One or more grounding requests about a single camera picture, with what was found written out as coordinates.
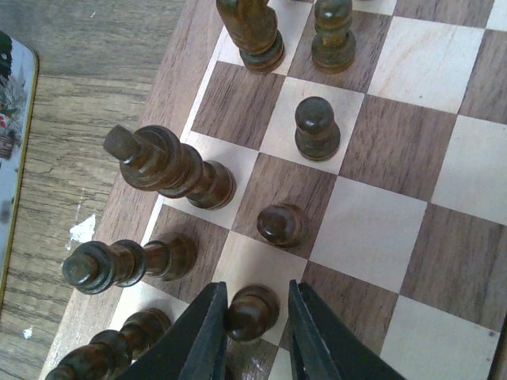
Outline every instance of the wooden chess piece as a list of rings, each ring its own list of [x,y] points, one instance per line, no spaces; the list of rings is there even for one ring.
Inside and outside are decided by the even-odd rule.
[[[311,57],[315,67],[327,74],[347,70],[356,54],[352,25],[352,0],[317,0]]]
[[[63,262],[63,276],[82,293],[95,295],[112,285],[130,287],[145,273],[163,281],[179,279],[193,268],[196,255],[196,246],[184,234],[166,234],[144,247],[132,240],[112,245],[89,241]]]
[[[224,325],[232,340],[250,342],[271,329],[279,314],[280,303],[272,290],[260,285],[249,285],[232,298]]]
[[[121,330],[105,330],[67,354],[46,380],[105,380],[117,377],[151,348],[171,326],[155,308],[131,315]]]
[[[275,70],[285,53],[276,13],[267,3],[268,0],[216,0],[245,67],[258,73]]]
[[[104,148],[120,161],[125,181],[139,190],[173,199],[186,196],[195,207],[208,210],[224,207],[234,196],[236,182],[225,166],[203,161],[164,127],[150,125],[132,133],[117,125]]]
[[[257,230],[264,239],[282,248],[296,247],[308,239],[307,214],[294,204],[272,204],[257,217]]]
[[[295,110],[295,144],[309,160],[331,158],[340,145],[340,128],[334,121],[334,111],[321,97],[308,97]]]

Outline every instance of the chess board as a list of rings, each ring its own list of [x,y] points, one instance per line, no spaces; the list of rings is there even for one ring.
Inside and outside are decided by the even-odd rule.
[[[296,279],[408,379],[488,378],[507,312],[507,2],[354,1],[356,58],[335,75],[311,61],[313,3],[269,5],[285,58],[252,74],[216,11],[189,0],[141,119],[229,168],[233,200],[203,211],[118,177],[95,237],[144,244],[183,232],[198,242],[195,268],[169,283],[75,292],[45,370],[143,307],[175,319],[206,283],[225,281],[229,298],[262,283],[281,300],[260,341],[229,346],[236,378],[289,379]],[[295,108],[310,96],[331,103],[341,129],[329,161],[295,147]],[[311,219],[299,248],[256,230],[259,211],[279,202]]]

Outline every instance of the black object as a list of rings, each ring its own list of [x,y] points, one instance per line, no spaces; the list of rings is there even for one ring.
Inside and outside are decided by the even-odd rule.
[[[366,348],[307,283],[289,286],[294,380],[403,380]],[[225,283],[209,283],[171,329],[118,380],[222,380]]]

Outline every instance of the chess piece base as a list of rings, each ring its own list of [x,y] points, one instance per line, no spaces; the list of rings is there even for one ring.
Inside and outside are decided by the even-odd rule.
[[[325,74],[337,74],[347,70],[354,62],[356,37],[347,32],[345,41],[337,48],[324,47],[321,36],[314,37],[311,43],[311,58],[315,68]]]
[[[280,31],[276,31],[273,45],[265,52],[254,55],[240,50],[239,55],[245,63],[245,67],[254,73],[268,73],[275,70],[285,57],[285,45]]]

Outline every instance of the white paint chip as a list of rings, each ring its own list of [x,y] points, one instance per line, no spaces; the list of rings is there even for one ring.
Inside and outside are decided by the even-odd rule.
[[[23,330],[23,336],[25,339],[30,339],[33,334],[33,326],[30,326],[28,329]]]
[[[71,241],[73,240],[80,243],[86,243],[87,241],[92,240],[93,234],[95,234],[95,222],[96,218],[95,214],[93,214],[87,220],[79,223],[69,230],[71,233],[71,240],[65,245],[67,251],[71,250]]]

